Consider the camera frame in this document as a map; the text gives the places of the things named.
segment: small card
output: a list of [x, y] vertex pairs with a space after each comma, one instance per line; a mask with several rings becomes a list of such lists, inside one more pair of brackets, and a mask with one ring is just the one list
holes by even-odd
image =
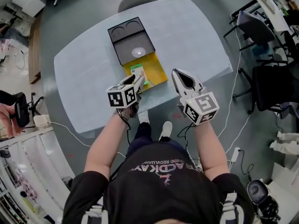
[[148, 79], [146, 78], [146, 74], [144, 72], [142, 64], [134, 65], [134, 66], [131, 66], [130, 68], [131, 68], [131, 74], [132, 75], [136, 75], [136, 76], [140, 75], [141, 76], [141, 75], [144, 74], [144, 78], [145, 78], [144, 79], [144, 85], [149, 83]]

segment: dark pants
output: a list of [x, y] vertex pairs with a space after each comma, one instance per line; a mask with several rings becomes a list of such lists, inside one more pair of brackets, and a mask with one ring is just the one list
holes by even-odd
[[10, 27], [3, 36], [4, 39], [14, 39], [25, 47], [28, 47], [29, 40], [27, 36], [23, 36], [17, 29]]
[[[186, 152], [185, 149], [175, 140], [172, 140], [169, 137], [162, 137], [160, 139], [160, 142], [165, 142], [166, 144], [172, 145], [173, 147], [179, 149], [182, 152]], [[133, 152], [135, 152], [137, 149], [149, 145], [153, 143], [153, 140], [151, 138], [151, 128], [149, 123], [143, 122], [139, 125], [137, 129], [137, 133], [135, 135], [134, 140], [130, 143], [130, 146], [128, 148], [128, 152], [126, 157], [128, 158]]]

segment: black box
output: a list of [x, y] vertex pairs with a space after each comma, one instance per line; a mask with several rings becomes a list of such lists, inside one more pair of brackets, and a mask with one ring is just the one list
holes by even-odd
[[108, 29], [108, 33], [122, 66], [155, 51], [139, 17]]

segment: strap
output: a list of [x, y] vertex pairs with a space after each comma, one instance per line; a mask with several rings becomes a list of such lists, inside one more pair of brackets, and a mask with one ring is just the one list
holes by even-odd
[[240, 205], [235, 205], [237, 199], [236, 193], [228, 193], [223, 205], [223, 214], [220, 224], [243, 224], [244, 211]]
[[89, 218], [101, 218], [102, 224], [108, 224], [108, 212], [103, 210], [103, 197], [92, 206], [82, 217], [81, 224], [88, 224]]

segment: gray floor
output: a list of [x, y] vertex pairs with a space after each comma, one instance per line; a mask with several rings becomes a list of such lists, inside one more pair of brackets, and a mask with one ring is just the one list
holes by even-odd
[[[41, 28], [41, 69], [46, 104], [51, 120], [68, 126], [72, 132], [75, 131], [65, 113], [56, 86], [53, 64], [54, 56], [78, 35], [103, 19], [117, 13], [120, 1], [121, 0], [62, 0], [57, 7], [53, 7], [50, 2], [48, 2], [49, 5], [44, 9]], [[214, 92], [221, 107], [218, 115], [212, 121], [215, 132], [219, 134], [225, 125], [236, 67], [239, 61], [239, 43], [235, 33], [231, 33], [227, 36], [226, 40], [223, 39], [222, 36], [231, 28], [228, 24], [230, 14], [250, 0], [192, 1], [201, 9], [213, 25], [221, 38], [224, 49], [234, 68], [233, 73], [211, 80], [205, 84], [210, 91]], [[255, 65], [256, 62], [250, 50], [244, 51], [241, 56], [240, 67], [250, 72]], [[248, 88], [247, 81], [244, 77], [238, 77], [235, 93], [243, 91], [246, 88]], [[157, 139], [159, 137], [164, 121], [170, 120], [173, 122], [172, 138], [180, 141], [182, 144], [185, 143], [184, 139], [179, 139], [176, 135], [183, 127], [189, 125], [190, 121], [180, 115], [179, 110], [176, 108], [177, 102], [177, 100], [174, 100], [149, 111], [153, 138]], [[248, 117], [247, 110], [250, 108], [250, 104], [250, 95], [240, 98], [237, 103], [232, 103], [228, 126], [220, 137], [220, 141], [225, 150], [229, 148], [241, 127], [244, 125]], [[235, 147], [240, 147], [245, 150], [244, 169], [246, 170], [250, 163], [254, 163], [255, 168], [251, 172], [253, 178], [269, 178], [271, 176], [273, 162], [283, 162], [283, 156], [269, 150], [267, 146], [268, 143], [275, 138], [278, 130], [275, 125], [275, 120], [276, 117], [272, 112], [256, 111], [251, 115], [242, 134], [235, 142]], [[285, 131], [294, 131], [295, 121], [292, 117], [279, 120], [279, 124], [284, 127]], [[133, 129], [129, 134], [131, 140], [133, 139], [137, 125], [137, 120], [131, 121]], [[67, 161], [75, 174], [79, 174], [83, 171], [88, 148], [81, 145], [65, 128], [54, 124], [53, 126]], [[78, 135], [78, 137], [88, 145], [91, 145], [94, 140], [85, 139], [80, 135]], [[189, 131], [187, 137], [191, 156], [197, 158], [198, 154], [192, 130]], [[120, 152], [125, 154], [127, 147], [126, 137], [124, 137], [120, 146]], [[122, 161], [123, 158], [117, 155], [113, 169]], [[237, 162], [233, 165], [232, 172], [239, 175], [241, 180], [245, 183], [247, 177], [242, 175], [240, 164], [241, 157], [239, 157]]]

